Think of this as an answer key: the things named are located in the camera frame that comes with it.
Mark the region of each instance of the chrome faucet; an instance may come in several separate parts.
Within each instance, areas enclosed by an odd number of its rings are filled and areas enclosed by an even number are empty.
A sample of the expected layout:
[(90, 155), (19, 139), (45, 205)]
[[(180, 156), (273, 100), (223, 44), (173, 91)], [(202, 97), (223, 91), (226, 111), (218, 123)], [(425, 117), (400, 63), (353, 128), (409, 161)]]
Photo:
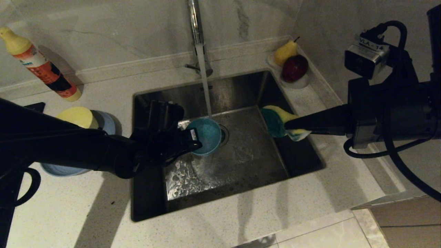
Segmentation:
[[(199, 10), (198, 0), (188, 0), (188, 14), (190, 15), (190, 28), (193, 37), (193, 46), (194, 46), (196, 59), (198, 57), (198, 52), (196, 51), (196, 45), (202, 44), (204, 48), (203, 51), (204, 51), (205, 70), (208, 77), (213, 73), (213, 69), (211, 68), (211, 65), (207, 59), (207, 55), (205, 54), (205, 41), (204, 41), (204, 34), (202, 31), (201, 13)], [(201, 73), (201, 69), (199, 68), (199, 62), (196, 62), (196, 64), (194, 65), (186, 64), (185, 67), (194, 69), (197, 73)]]

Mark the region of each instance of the white countertop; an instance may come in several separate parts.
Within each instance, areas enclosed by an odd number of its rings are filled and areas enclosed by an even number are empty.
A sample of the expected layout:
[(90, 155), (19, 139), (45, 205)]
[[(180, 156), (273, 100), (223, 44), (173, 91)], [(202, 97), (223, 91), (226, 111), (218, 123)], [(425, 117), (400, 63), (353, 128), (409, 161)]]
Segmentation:
[[(263, 70), (279, 75), (266, 63), (267, 55), (214, 61), (210, 80)], [(313, 74), (310, 80), (318, 83)], [(86, 84), (73, 103), (53, 92), (13, 102), (43, 101), (44, 113), (52, 116), (72, 106), (105, 111), (121, 122), (123, 135), (129, 137), (134, 94), (195, 81), (198, 76), (192, 70), (180, 67)], [(282, 89), (298, 115), (325, 109), (324, 97), (311, 85)], [(385, 195), (364, 162), (345, 154), (345, 137), (312, 135), (311, 140), (325, 163), (322, 170), (137, 223), (130, 219), (129, 180), (102, 172), (53, 177), (34, 163), (41, 186), (16, 208), (7, 247), (228, 248)], [(28, 186), (25, 176), (22, 191)]]

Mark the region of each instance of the blue container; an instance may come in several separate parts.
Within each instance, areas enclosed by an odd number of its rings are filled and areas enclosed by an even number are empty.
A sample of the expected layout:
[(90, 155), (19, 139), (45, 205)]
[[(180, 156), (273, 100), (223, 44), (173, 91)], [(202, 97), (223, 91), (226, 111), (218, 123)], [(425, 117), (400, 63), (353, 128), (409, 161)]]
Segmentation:
[(187, 126), (187, 129), (189, 128), (196, 128), (199, 141), (202, 143), (202, 147), (193, 151), (193, 154), (202, 157), (208, 156), (219, 147), (222, 131), (219, 125), (212, 119), (196, 119)]

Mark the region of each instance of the sink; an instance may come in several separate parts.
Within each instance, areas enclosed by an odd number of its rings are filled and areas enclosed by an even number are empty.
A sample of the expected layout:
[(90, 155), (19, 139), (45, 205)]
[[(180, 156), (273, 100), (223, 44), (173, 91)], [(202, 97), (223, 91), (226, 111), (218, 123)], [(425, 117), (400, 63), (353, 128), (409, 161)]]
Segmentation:
[[(132, 180), (133, 221), (141, 221), (324, 168), (308, 138), (293, 142), (272, 138), (260, 108), (276, 105), (293, 113), (268, 71), (209, 82), (213, 120), (224, 139), (208, 157), (188, 153), (166, 168), (145, 168)], [(185, 128), (206, 116), (201, 83), (134, 97), (134, 128), (148, 123), (146, 102), (172, 101), (181, 105)]]

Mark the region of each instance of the pear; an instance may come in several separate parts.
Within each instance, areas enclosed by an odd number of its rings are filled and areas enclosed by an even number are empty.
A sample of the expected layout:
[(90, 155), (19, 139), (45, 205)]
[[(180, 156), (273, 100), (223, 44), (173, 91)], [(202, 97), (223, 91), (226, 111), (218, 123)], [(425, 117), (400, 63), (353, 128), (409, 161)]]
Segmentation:
[(297, 43), (296, 41), (299, 39), (289, 40), (285, 45), (279, 47), (274, 53), (274, 62), (276, 62), (277, 65), (283, 66), (285, 61), (292, 56), (297, 55)]

